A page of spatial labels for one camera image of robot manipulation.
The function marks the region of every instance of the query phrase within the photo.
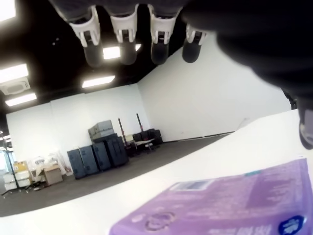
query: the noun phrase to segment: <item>carpet floor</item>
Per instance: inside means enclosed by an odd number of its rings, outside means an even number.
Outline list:
[[[171,163],[223,137],[164,143],[155,152],[130,158],[130,162],[120,168],[80,180],[75,180],[73,176],[64,177],[63,182],[40,191],[26,193],[22,190],[8,194],[5,199],[0,198],[0,217],[52,206],[111,187]]]

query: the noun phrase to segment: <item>ceiling light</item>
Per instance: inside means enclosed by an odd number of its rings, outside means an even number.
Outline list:
[[[93,87],[96,85],[110,83],[113,81],[114,78],[115,76],[109,76],[109,77],[101,77],[101,78],[96,78],[92,80],[87,80],[87,81],[84,81],[82,87],[86,88],[86,87]]]
[[[136,51],[139,50],[141,44],[136,44]],[[107,47],[103,49],[103,57],[105,60],[121,57],[119,47]]]
[[[36,94],[31,93],[31,94],[20,96],[20,97],[15,98],[15,99],[7,100],[5,103],[8,106],[13,106],[13,105],[22,104],[22,103],[25,103],[25,102],[28,102],[31,100],[35,100],[35,99],[37,99]]]
[[[15,2],[14,0],[0,1],[0,21],[5,21],[9,18],[15,17]]]
[[[9,67],[7,69],[0,70],[0,83],[26,76],[28,76],[26,64]]]

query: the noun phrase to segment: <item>purple package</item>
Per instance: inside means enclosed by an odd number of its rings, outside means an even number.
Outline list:
[[[181,182],[115,224],[110,235],[312,235],[306,159]]]

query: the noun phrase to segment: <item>white table surface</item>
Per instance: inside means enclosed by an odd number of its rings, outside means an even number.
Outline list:
[[[105,235],[119,219],[176,182],[242,174],[301,156],[308,158],[312,178],[313,151],[302,146],[298,122],[297,111],[258,119],[182,159],[121,184],[51,207],[2,217],[0,233]]]

